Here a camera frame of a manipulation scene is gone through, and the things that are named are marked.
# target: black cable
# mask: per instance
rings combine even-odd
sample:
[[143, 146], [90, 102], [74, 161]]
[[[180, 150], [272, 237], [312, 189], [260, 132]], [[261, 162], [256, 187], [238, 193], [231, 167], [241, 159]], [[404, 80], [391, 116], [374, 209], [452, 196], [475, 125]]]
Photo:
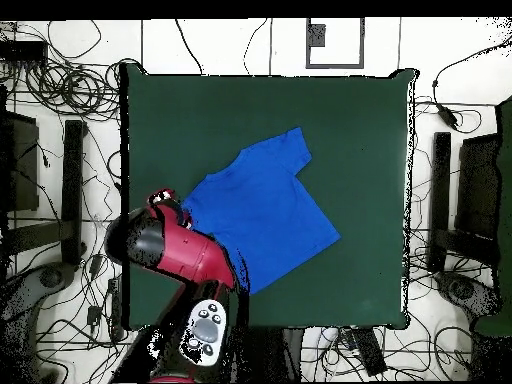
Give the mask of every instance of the black cable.
[[188, 43], [187, 43], [187, 40], [185, 39], [185, 35], [183, 34], [183, 30], [181, 29], [181, 25], [180, 23], [178, 22], [177, 19], [174, 20], [174, 22], [176, 22], [176, 26], [178, 27], [178, 31], [180, 32], [180, 35], [181, 35], [181, 39], [183, 40], [183, 44], [185, 45], [188, 53], [190, 54], [190, 56], [192, 56], [192, 59], [194, 59], [194, 61], [196, 62], [197, 64], [197, 67], [199, 68], [199, 74], [200, 75], [203, 75], [203, 68], [201, 67], [201, 64], [199, 63], [199, 61], [197, 60], [197, 58], [194, 56], [194, 54], [192, 53], [192, 51], [190, 50], [190, 48], [188, 47]]
[[261, 28], [263, 25], [265, 25], [265, 24], [267, 23], [267, 21], [268, 21], [268, 18], [265, 18], [265, 22], [263, 22], [263, 23], [262, 23], [258, 28], [256, 28], [256, 29], [254, 30], [254, 32], [253, 32], [253, 33], [252, 33], [252, 35], [251, 35], [251, 38], [250, 38], [249, 42], [247, 43], [247, 47], [246, 47], [246, 49], [245, 49], [245, 53], [244, 53], [244, 68], [245, 68], [245, 70], [246, 70], [246, 72], [247, 72], [247, 75], [251, 75], [251, 74], [249, 73], [249, 69], [247, 69], [247, 65], [245, 64], [245, 57], [247, 56], [247, 52], [249, 51], [249, 47], [250, 47], [250, 45], [251, 45], [251, 42], [252, 42], [253, 37], [254, 37], [254, 36], [256, 35], [256, 33], [260, 30], [260, 28]]
[[89, 53], [92, 49], [94, 49], [101, 41], [101, 31], [100, 29], [98, 28], [98, 25], [96, 25], [96, 22], [94, 22], [93, 20], [91, 20], [92, 24], [94, 25], [94, 28], [96, 29], [96, 31], [98, 32], [98, 40], [96, 40], [96, 42], [91, 46], [89, 47], [87, 50], [85, 50], [83, 53], [80, 53], [79, 55], [77, 56], [64, 56], [59, 50], [57, 50], [57, 48], [55, 47], [55, 44], [53, 44], [52, 42], [52, 39], [51, 39], [51, 36], [50, 36], [50, 27], [51, 25], [54, 23], [55, 21], [50, 21], [48, 22], [48, 25], [47, 25], [47, 35], [48, 35], [48, 44], [49, 46], [55, 51], [55, 53], [57, 53], [60, 58], [62, 60], [69, 60], [69, 59], [79, 59], [81, 58], [82, 56], [85, 56], [87, 53]]
[[112, 175], [114, 178], [121, 179], [121, 176], [120, 176], [120, 175], [116, 175], [116, 174], [114, 174], [114, 173], [112, 172], [112, 168], [110, 167], [110, 161], [112, 160], [112, 158], [113, 158], [115, 155], [117, 155], [117, 154], [119, 154], [119, 153], [121, 153], [121, 150], [117, 150], [117, 151], [115, 151], [114, 153], [112, 153], [112, 154], [108, 157], [108, 159], [107, 159], [107, 171], [108, 171], [108, 173], [109, 173], [110, 175]]
[[435, 77], [434, 81], [432, 82], [432, 93], [433, 93], [433, 98], [434, 98], [434, 103], [436, 104], [436, 106], [438, 107], [439, 109], [439, 113], [440, 114], [450, 114], [450, 113], [461, 113], [461, 112], [474, 112], [478, 115], [478, 118], [479, 118], [479, 122], [477, 124], [477, 126], [470, 130], [470, 131], [463, 131], [460, 129], [460, 127], [463, 125], [464, 123], [464, 118], [462, 118], [462, 122], [460, 124], [454, 122], [453, 124], [448, 124], [453, 130], [461, 133], [461, 134], [471, 134], [473, 132], [475, 132], [478, 128], [480, 128], [480, 126], [482, 125], [482, 115], [479, 111], [475, 110], [475, 109], [465, 109], [465, 110], [461, 110], [461, 111], [451, 111], [450, 109], [448, 109], [446, 106], [443, 106], [441, 105], [438, 101], [437, 101], [437, 96], [436, 96], [436, 89], [437, 87], [439, 86], [439, 77], [441, 76], [441, 74], [446, 71], [447, 69], [451, 68], [452, 66], [455, 66], [455, 65], [458, 65], [459, 63], [462, 63], [462, 62], [465, 62], [473, 57], [477, 57], [477, 56], [480, 56], [482, 54], [487, 54], [487, 53], [490, 53], [491, 51], [493, 50], [497, 50], [499, 48], [502, 48], [502, 47], [507, 47], [508, 45], [510, 45], [512, 42], [512, 36], [508, 37], [505, 41], [503, 41], [502, 43], [500, 44], [497, 44], [495, 46], [491, 46], [491, 47], [486, 47], [485, 49], [482, 49], [482, 50], [479, 50], [475, 53], [472, 53], [470, 54], [469, 56], [463, 58], [463, 59], [460, 59], [456, 62], [453, 62], [447, 66], [445, 66], [443, 69], [441, 69], [437, 76]]
[[460, 327], [457, 327], [457, 326], [449, 326], [449, 327], [444, 327], [442, 328], [441, 330], [439, 330], [436, 335], [434, 336], [434, 355], [435, 355], [435, 358], [436, 358], [436, 361], [437, 361], [437, 365], [439, 366], [439, 369], [441, 370], [441, 372], [444, 374], [444, 376], [449, 380], [449, 381], [453, 381], [453, 379], [446, 373], [446, 371], [444, 370], [443, 366], [441, 365], [441, 358], [439, 356], [439, 347], [437, 345], [437, 339], [439, 338], [439, 336], [444, 333], [445, 331], [447, 330], [457, 330], [457, 331], [460, 331], [461, 333], [464, 333], [466, 336], [468, 336], [471, 340], [473, 340], [473, 336], [466, 330], [464, 330], [463, 328], [460, 328]]

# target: green table surface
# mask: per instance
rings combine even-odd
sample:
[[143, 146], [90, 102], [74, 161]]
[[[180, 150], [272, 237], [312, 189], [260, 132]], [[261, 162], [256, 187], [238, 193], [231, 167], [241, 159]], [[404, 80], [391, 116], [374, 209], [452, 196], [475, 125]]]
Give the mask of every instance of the green table surface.
[[[144, 75], [128, 66], [128, 76], [130, 209], [163, 187], [184, 199], [241, 149], [302, 128], [312, 161], [297, 177], [342, 240], [251, 296], [251, 325], [403, 325], [414, 70], [284, 78]], [[177, 287], [131, 266], [131, 325], [154, 323]]]

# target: black border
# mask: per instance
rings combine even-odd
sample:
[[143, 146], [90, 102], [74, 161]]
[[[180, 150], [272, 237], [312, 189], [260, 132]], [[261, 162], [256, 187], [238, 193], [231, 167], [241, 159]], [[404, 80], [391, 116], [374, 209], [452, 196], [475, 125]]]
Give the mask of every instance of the black border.
[[[130, 135], [128, 128], [130, 118], [128, 114], [128, 87], [130, 81], [128, 78], [128, 64], [119, 64], [119, 112], [121, 118], [121, 145], [119, 147], [121, 156], [121, 216], [120, 216], [120, 233], [123, 234], [123, 245], [127, 241], [128, 213], [130, 209], [130, 158], [129, 145]], [[130, 262], [128, 255], [123, 254], [122, 257], [122, 280], [121, 280], [121, 326], [127, 330], [130, 328]]]

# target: blue t-shirt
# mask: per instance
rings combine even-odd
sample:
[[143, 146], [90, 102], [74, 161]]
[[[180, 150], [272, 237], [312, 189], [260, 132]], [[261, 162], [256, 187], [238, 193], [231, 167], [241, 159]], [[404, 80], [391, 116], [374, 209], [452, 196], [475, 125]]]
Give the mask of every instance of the blue t-shirt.
[[254, 294], [340, 239], [296, 178], [311, 160], [300, 128], [240, 151], [183, 202], [193, 229], [213, 234]]

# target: t-shirt sleeve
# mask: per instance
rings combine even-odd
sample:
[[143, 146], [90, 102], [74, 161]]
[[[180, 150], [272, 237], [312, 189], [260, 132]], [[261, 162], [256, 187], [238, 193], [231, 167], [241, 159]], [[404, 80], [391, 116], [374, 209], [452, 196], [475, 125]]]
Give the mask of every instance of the t-shirt sleeve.
[[293, 175], [296, 175], [311, 160], [311, 153], [300, 128], [294, 128], [284, 134], [261, 141], [256, 146], [270, 152]]

